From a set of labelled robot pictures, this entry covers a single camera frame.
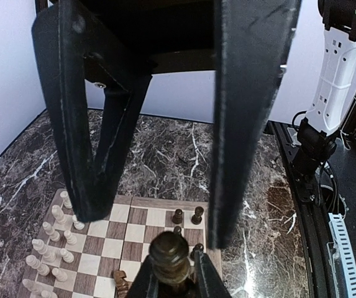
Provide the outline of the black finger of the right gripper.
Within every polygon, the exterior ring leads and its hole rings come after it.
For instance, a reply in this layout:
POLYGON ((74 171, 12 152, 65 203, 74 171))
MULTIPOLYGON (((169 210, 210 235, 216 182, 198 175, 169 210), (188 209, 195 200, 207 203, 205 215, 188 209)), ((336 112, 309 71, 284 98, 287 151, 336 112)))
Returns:
POLYGON ((111 211, 137 119, 152 79, 148 58, 130 51, 79 1, 58 1, 32 26, 35 59, 60 166, 75 215, 111 211), (86 65, 104 85, 98 147, 89 135, 86 65))

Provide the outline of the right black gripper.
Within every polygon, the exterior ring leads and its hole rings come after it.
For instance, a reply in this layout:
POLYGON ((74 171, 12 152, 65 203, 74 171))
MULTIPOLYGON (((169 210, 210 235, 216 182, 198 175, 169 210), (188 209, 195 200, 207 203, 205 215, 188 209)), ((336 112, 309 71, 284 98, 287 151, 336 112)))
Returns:
POLYGON ((213 1, 77 1, 133 54, 153 63, 153 73, 211 71, 213 1))

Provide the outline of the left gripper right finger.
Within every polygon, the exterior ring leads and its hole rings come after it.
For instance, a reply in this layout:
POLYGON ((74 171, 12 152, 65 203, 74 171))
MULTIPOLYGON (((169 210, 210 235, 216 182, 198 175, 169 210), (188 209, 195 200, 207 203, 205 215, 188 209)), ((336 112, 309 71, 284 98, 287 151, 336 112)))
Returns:
POLYGON ((210 257, 201 250, 194 251, 196 297, 231 298, 210 257))

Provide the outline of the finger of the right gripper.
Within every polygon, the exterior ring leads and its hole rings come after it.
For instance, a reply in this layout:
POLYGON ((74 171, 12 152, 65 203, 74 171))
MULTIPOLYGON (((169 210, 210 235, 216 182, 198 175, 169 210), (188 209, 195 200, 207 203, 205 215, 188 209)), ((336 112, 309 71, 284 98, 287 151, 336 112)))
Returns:
POLYGON ((258 140, 287 69, 300 1, 214 3, 214 125, 208 247, 225 248, 258 140))

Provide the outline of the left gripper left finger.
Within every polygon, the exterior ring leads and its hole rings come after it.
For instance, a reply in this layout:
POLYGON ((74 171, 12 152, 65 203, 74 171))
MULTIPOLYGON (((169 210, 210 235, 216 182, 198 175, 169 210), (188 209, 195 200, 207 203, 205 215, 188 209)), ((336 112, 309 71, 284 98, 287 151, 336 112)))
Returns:
POLYGON ((155 265, 150 255, 146 256, 136 278, 127 293, 127 298, 157 298, 159 292, 155 265))

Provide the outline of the dark knight piece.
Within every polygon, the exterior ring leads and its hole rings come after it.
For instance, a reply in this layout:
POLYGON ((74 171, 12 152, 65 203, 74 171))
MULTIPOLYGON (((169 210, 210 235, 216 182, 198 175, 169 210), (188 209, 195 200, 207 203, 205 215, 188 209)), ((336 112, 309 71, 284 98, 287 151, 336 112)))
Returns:
POLYGON ((112 277, 116 285, 117 298, 125 298, 130 288, 129 283, 126 281, 126 272, 115 270, 112 277))

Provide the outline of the dark tall piece front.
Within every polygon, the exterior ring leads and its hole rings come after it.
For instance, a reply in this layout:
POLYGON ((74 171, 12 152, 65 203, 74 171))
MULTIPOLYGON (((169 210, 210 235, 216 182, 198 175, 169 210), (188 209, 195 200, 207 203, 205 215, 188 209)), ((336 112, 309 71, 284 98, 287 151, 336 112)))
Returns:
POLYGON ((190 253, 190 256, 189 256, 191 260, 194 261, 194 254, 195 254, 197 251, 201 251, 201 252, 204 251, 204 245, 203 245, 202 243, 197 243, 197 244, 193 247, 193 249, 192 249, 192 251, 191 251, 191 253, 190 253))

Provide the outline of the dark king piece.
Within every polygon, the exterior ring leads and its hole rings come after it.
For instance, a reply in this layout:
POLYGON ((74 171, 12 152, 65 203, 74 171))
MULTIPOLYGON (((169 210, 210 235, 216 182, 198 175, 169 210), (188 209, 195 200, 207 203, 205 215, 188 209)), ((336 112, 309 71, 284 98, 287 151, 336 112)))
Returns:
POLYGON ((159 297, 195 296, 188 255, 188 242, 177 233, 165 231, 152 240, 149 257, 158 279, 159 297))

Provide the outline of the dark pawn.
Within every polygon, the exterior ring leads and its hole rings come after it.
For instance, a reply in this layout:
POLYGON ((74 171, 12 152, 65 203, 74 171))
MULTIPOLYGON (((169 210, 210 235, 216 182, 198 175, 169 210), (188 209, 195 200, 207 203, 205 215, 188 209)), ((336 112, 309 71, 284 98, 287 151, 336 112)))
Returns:
POLYGON ((171 221, 177 225, 181 224, 183 221, 183 211, 181 209, 176 209, 171 221))
POLYGON ((182 231, 182 229, 180 226, 175 226, 173 229, 173 233, 176 235, 181 235, 181 231, 182 231))

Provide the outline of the dark rook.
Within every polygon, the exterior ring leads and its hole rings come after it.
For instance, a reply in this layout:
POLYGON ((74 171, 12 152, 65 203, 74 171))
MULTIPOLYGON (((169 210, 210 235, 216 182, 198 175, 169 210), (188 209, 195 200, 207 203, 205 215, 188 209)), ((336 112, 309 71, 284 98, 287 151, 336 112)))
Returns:
POLYGON ((191 223, 193 225, 199 225, 202 222, 203 213, 204 213, 204 209, 201 206, 197 206, 191 218, 191 223))

